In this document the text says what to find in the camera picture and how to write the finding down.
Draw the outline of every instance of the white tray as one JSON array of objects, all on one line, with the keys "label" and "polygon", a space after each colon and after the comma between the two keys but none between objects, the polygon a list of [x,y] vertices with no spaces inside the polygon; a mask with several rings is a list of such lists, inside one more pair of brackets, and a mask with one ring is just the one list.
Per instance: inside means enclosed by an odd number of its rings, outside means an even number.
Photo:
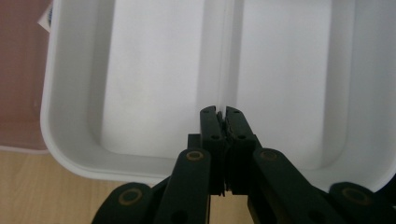
[{"label": "white tray", "polygon": [[242,110],[321,189],[396,169],[396,2],[55,1],[41,125],[76,174],[154,184]]}]

